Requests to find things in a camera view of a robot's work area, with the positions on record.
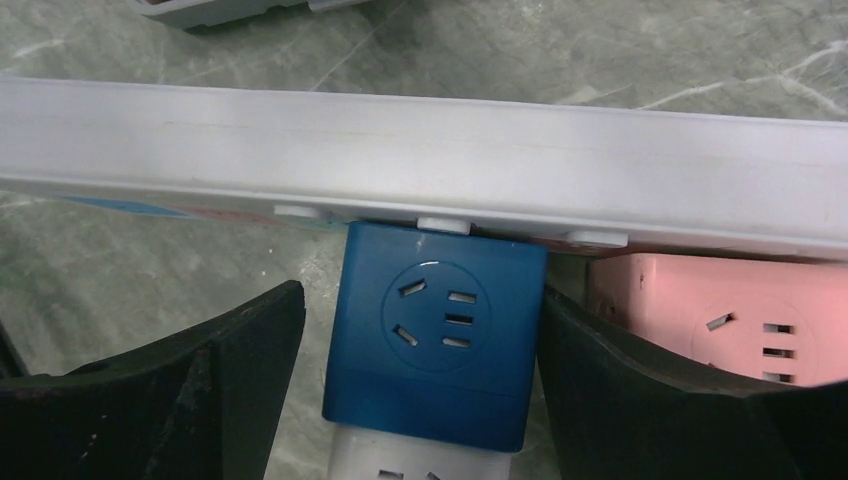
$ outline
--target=gray plastic object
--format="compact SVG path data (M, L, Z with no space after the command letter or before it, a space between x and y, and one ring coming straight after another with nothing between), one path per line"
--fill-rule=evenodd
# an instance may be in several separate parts
M127 0L145 17L174 28L219 25L265 13L271 7L309 3L313 12L361 3L366 0Z

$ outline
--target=pink plastic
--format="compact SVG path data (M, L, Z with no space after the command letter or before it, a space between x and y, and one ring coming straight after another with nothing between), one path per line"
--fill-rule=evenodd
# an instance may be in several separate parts
M668 350L797 385L848 378L848 269L637 254L592 264L588 307Z

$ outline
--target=marble floor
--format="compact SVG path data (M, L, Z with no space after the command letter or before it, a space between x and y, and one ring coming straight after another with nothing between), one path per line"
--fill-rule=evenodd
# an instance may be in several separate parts
M185 32L121 0L3 0L0 75L846 120L848 3L376 0ZM0 317L31 371L61 374L301 280L307 325L266 478L321 479L344 241L2 194ZM551 279L578 295L582 265L554 258ZM546 421L537 382L512 478L558 477Z

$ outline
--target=blue plastic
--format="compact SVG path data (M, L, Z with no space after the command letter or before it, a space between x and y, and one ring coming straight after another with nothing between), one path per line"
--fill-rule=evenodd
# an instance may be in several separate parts
M546 259L537 245L352 224L324 418L519 451Z
M156 205L148 205L146 203L131 202L129 200L111 200L108 198L90 198L90 197L62 197L64 200L91 205L94 207L108 208L109 210L117 210L124 213L137 213L142 215L154 215L158 217L188 217L189 215L170 210Z

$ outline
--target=electrical outlet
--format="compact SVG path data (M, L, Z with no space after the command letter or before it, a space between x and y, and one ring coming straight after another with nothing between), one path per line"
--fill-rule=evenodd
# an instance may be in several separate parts
M537 245L353 223L324 417L520 450L546 257Z
M590 267L588 307L677 354L752 378L848 378L848 269L673 255Z
M458 265L438 261L398 275L380 316L395 355L427 372L468 364L483 350L491 327L491 305L480 282Z
M339 425L330 480L508 480L511 455Z

